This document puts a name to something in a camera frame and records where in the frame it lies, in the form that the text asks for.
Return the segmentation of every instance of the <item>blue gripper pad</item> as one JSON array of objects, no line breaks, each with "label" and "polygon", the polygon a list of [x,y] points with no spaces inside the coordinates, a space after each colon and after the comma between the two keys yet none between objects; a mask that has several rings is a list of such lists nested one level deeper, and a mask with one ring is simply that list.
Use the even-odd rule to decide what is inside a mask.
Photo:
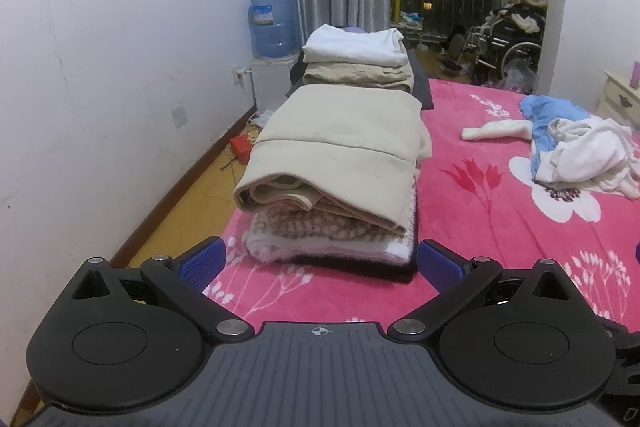
[{"label": "blue gripper pad", "polygon": [[440,293],[465,278],[465,272],[441,251],[422,241],[418,245],[418,271]]},{"label": "blue gripper pad", "polygon": [[225,267],[225,242],[219,237],[202,241],[174,260],[178,277],[199,292],[209,286]]}]

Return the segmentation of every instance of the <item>bed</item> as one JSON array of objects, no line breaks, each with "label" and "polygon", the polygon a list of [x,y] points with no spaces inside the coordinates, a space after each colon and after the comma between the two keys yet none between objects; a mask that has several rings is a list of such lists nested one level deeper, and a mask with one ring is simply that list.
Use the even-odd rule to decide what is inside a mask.
[{"label": "bed", "polygon": [[[522,95],[430,80],[433,110],[422,119],[433,158],[417,182],[418,238],[432,238],[470,259],[493,257],[529,268],[557,259],[593,310],[640,329],[640,201],[556,192],[530,180],[529,144],[515,139],[463,142],[463,127],[519,119]],[[226,267],[204,293],[260,328],[263,321],[379,321],[383,328],[436,295],[417,275],[410,283],[294,264],[263,264],[246,251],[251,216],[226,227]]]}]

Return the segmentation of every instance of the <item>power outlet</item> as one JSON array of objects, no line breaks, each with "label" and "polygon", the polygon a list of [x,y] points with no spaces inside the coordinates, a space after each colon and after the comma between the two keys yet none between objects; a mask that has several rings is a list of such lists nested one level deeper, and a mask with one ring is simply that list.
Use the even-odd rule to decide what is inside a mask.
[{"label": "power outlet", "polygon": [[180,127],[187,123],[187,112],[184,110],[184,106],[182,104],[176,105],[171,110],[171,116],[174,117],[174,125],[176,129],[180,129]]},{"label": "power outlet", "polygon": [[244,72],[246,70],[244,68],[236,68],[233,73],[234,73],[234,84],[236,84],[236,86],[240,86],[243,81],[244,81]]}]

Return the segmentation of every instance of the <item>nightstand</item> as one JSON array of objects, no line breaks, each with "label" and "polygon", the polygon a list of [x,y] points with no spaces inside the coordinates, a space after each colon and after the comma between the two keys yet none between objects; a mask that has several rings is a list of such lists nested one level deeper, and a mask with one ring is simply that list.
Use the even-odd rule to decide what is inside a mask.
[{"label": "nightstand", "polygon": [[611,118],[620,125],[640,128],[640,90],[629,86],[628,78],[618,74],[607,74],[607,83],[600,95],[596,114]]}]

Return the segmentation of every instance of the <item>beige blanket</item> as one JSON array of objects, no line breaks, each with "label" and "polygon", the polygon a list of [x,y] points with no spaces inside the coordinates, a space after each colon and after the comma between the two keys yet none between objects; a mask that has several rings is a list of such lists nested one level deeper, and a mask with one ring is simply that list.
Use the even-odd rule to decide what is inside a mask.
[{"label": "beige blanket", "polygon": [[430,157],[420,102],[410,94],[303,86],[260,133],[234,199],[249,212],[292,201],[404,233],[417,167]]},{"label": "beige blanket", "polygon": [[306,67],[305,84],[343,84],[356,87],[414,90],[414,72],[410,64],[390,68],[370,64],[313,62]]}]

